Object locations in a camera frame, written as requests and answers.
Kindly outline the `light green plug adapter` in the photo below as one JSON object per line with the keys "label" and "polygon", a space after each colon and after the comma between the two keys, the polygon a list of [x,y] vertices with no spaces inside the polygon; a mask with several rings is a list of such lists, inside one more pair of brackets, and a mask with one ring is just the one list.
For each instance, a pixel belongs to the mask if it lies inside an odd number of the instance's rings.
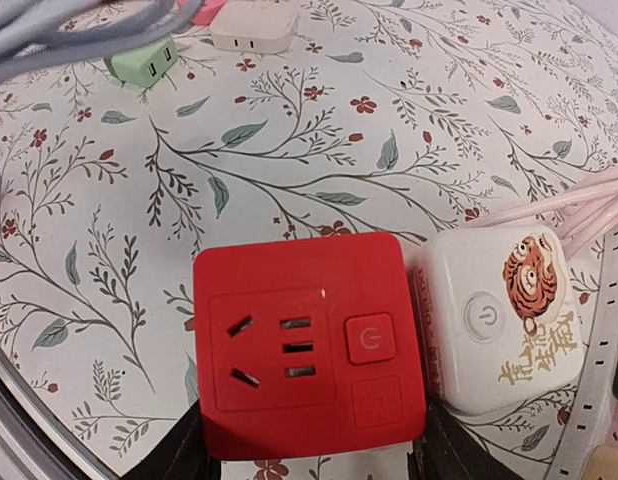
{"label": "light green plug adapter", "polygon": [[120,82],[152,87],[177,61],[178,50],[171,36],[125,53],[103,59],[109,73]]}

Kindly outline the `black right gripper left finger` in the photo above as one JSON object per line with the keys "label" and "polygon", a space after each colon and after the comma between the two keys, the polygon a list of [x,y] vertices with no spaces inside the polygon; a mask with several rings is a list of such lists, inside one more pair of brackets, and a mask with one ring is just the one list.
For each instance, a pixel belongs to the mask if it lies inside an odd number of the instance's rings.
{"label": "black right gripper left finger", "polygon": [[196,401],[155,448],[122,480],[219,480],[221,463],[205,445],[200,402]]}

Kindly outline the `white plug adapter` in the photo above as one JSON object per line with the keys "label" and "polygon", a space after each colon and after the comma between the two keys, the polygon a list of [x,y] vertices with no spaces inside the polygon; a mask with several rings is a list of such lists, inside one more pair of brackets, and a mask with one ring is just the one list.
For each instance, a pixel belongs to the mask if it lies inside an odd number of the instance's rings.
{"label": "white plug adapter", "polygon": [[299,21],[296,1],[228,1],[209,31],[220,50],[273,55],[289,49]]}

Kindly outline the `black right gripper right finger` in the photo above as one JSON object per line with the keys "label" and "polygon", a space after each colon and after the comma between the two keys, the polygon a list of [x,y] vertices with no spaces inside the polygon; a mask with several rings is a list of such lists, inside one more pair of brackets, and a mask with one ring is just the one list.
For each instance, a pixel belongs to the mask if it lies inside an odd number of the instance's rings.
{"label": "black right gripper right finger", "polygon": [[438,401],[426,409],[424,433],[407,454],[408,479],[493,479],[493,461]]}

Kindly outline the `white cube adapter red print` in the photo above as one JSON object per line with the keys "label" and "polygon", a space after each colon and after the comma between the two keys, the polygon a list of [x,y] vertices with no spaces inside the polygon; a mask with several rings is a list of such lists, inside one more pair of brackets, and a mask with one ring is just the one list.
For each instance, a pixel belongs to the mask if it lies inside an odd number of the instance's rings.
{"label": "white cube adapter red print", "polygon": [[481,416],[574,380],[584,346],[562,245],[543,225],[462,228],[411,261],[427,385]]}

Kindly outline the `pink plug adapter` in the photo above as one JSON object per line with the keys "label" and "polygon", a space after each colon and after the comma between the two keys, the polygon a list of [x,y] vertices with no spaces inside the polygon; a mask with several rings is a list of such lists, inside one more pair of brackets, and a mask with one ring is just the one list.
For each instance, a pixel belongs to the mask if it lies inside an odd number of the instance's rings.
{"label": "pink plug adapter", "polygon": [[225,4],[226,0],[205,0],[204,5],[193,17],[192,23],[197,26],[209,26]]}

